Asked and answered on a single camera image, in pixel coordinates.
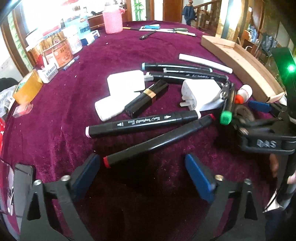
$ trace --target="wooden staircase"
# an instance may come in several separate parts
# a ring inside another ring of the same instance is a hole
[[[215,36],[219,22],[220,9],[221,0],[212,0],[211,2],[194,6],[197,21],[196,25],[192,26],[211,36]]]

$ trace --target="cardboard tray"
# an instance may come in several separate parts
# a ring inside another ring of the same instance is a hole
[[[265,66],[235,42],[203,35],[201,45],[232,68],[243,84],[250,85],[257,101],[272,103],[285,94]]]

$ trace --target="das logo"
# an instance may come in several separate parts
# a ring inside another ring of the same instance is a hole
[[[275,141],[261,141],[261,140],[257,140],[257,146],[263,148],[263,147],[267,147],[267,148],[276,148],[276,142]]]

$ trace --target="dark red tablecloth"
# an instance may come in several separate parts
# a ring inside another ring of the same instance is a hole
[[[149,23],[127,24],[138,27]],[[179,23],[160,24],[162,28],[185,27]],[[101,30],[100,38],[78,53],[76,63],[43,85],[32,101],[30,114],[14,119],[10,113],[3,160],[12,166],[34,165],[37,179],[51,182],[71,174],[93,151],[103,158],[173,129],[100,139],[85,136],[86,126],[101,123],[94,103],[109,95],[110,74],[141,69],[143,62],[188,64],[178,60],[180,53],[221,63],[200,45],[203,33],[194,28],[190,32],[197,37],[155,33],[141,41],[144,32],[123,30],[107,35]],[[236,88],[241,87],[234,74],[229,79]],[[168,92],[141,116],[186,110],[179,106],[180,101],[181,86],[170,85]],[[128,116],[122,113],[111,121],[122,119]],[[188,240],[208,207],[185,169],[184,156],[189,152],[195,153],[213,174],[231,181],[250,178],[267,203],[274,187],[268,156],[242,152],[232,127],[217,123],[153,154],[108,170],[102,165],[85,200],[76,204],[93,237],[106,241]]]

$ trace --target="clamp jaw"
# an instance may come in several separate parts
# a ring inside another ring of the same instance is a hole
[[[243,121],[234,118],[232,124],[239,131],[240,147],[246,152],[291,155],[296,149],[296,125],[290,122],[287,107],[273,105],[275,118]]]
[[[42,183],[36,180],[31,188],[22,219],[21,241],[69,241],[69,238],[52,228],[56,221],[55,211],[50,202],[57,199],[61,206],[65,221],[72,232],[71,240],[94,241],[87,228],[80,219],[73,201],[84,198],[94,177],[100,169],[100,158],[91,154],[77,167],[72,175],[63,176],[60,180],[51,183]]]
[[[251,180],[235,183],[224,180],[220,175],[214,178],[210,169],[191,153],[185,157],[185,166],[200,197],[211,204],[191,241],[265,241],[266,220],[262,207],[254,197]],[[235,225],[214,238],[229,198],[240,201]]]

